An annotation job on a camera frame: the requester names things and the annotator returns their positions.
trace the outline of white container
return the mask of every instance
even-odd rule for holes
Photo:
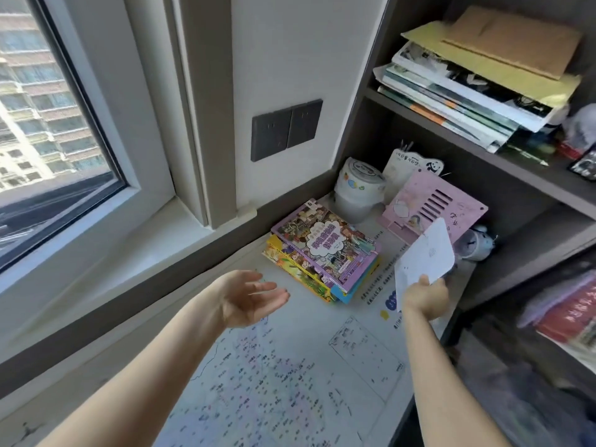
[[[348,158],[335,186],[337,214],[350,224],[360,223],[383,201],[386,183],[378,169]]]

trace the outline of power outlet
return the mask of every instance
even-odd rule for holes
[[[315,100],[292,108],[288,148],[310,141],[317,134],[323,100]]]
[[[286,108],[253,118],[251,161],[259,161],[286,149],[291,117],[291,108]]]

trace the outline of yellow envelope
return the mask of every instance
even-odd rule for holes
[[[443,22],[430,22],[403,33],[402,36],[491,82],[498,83],[553,108],[565,105],[582,80],[580,76],[570,74],[563,74],[560,80],[551,80],[450,45],[442,41],[447,28],[448,26]]]

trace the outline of forearm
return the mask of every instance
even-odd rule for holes
[[[152,445],[223,327],[216,298],[205,291],[195,296],[129,365],[40,446]]]
[[[459,379],[424,315],[405,308],[404,323],[425,446],[510,446]]]

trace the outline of building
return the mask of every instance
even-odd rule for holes
[[[109,166],[38,23],[0,0],[0,191],[91,169]]]

